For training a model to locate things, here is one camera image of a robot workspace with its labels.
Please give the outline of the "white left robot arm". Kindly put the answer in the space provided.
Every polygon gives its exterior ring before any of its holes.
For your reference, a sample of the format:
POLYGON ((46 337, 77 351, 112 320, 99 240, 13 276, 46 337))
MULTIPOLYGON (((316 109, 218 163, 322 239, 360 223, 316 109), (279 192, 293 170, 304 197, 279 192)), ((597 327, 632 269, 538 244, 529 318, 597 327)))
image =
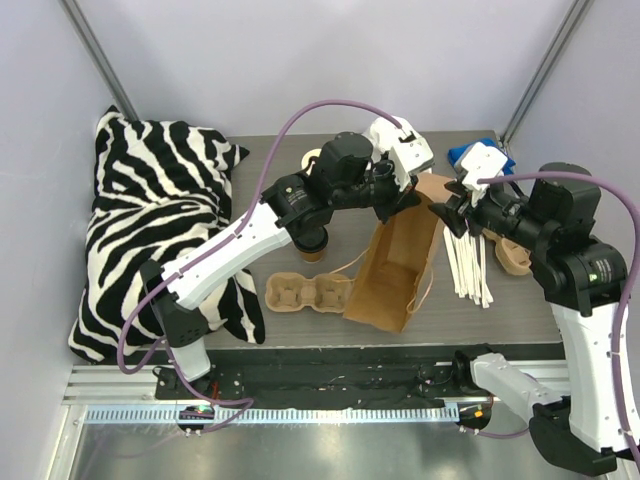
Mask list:
POLYGON ((146 262, 144 291, 159 322, 179 388, 190 398, 205 397, 213 385, 204 337, 208 322, 198 307, 216 288, 255 260, 288 244, 300 251, 326 246, 333 213, 374 209, 387 222, 420 199, 419 173, 434 156, 426 140, 410 134, 381 142, 343 132, 308 152, 301 170, 277 179, 234 223, 192 252, 165 264, 146 262))

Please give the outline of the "brown cardboard cup carrier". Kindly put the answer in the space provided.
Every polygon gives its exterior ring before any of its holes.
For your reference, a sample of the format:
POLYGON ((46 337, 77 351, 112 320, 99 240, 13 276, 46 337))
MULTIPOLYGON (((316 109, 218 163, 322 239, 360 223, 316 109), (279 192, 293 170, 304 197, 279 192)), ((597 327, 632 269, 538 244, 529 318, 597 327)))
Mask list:
POLYGON ((266 306, 279 313, 310 308, 318 313, 342 314, 348 304, 354 281, 339 273, 306 278, 295 272, 279 272, 266 282, 266 306))

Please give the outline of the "single brown paper cup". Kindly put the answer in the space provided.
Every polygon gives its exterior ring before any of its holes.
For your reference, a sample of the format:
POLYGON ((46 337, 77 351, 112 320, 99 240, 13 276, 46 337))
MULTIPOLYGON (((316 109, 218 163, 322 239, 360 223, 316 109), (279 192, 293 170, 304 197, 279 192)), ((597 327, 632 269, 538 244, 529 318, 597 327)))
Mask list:
POLYGON ((314 264, 314 263, 320 262, 324 258, 325 250, 322 249, 322 250, 313 251, 313 252, 300 251, 299 254, 303 261, 309 264, 314 264))

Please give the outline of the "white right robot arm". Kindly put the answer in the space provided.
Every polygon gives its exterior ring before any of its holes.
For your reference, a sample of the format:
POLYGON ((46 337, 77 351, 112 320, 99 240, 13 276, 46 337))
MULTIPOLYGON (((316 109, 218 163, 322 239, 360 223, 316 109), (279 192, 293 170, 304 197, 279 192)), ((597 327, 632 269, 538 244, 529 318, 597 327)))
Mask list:
POLYGON ((639 413, 626 360, 628 302, 639 274, 612 245, 594 236, 595 213, 608 184, 568 163, 530 175, 526 197, 505 192, 504 178, 461 174, 433 212, 456 236, 489 230, 525 248, 559 329, 570 391, 562 395, 497 352, 457 352, 457 391, 497 396, 527 425, 550 464, 596 477, 621 459, 639 457, 639 413))

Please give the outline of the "brown paper bag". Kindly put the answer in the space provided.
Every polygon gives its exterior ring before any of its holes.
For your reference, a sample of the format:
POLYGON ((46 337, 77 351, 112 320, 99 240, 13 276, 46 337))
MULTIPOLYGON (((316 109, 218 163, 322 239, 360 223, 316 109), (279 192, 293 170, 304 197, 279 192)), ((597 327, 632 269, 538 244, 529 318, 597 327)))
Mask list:
POLYGON ((380 223, 354 281, 343 317, 379 330, 399 334, 420 308, 422 284, 432 283, 432 265, 442 231, 433 203, 451 196, 450 179, 423 173, 415 192, 419 204, 380 223))

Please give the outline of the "black plastic cup lid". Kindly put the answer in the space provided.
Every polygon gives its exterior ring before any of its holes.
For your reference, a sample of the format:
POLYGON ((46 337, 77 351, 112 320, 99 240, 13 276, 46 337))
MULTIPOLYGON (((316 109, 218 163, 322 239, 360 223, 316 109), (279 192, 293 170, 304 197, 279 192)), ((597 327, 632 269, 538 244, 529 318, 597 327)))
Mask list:
POLYGON ((315 254, 323 251, 328 244, 328 232, 325 227, 312 229, 293 240, 295 247, 302 253, 315 254))

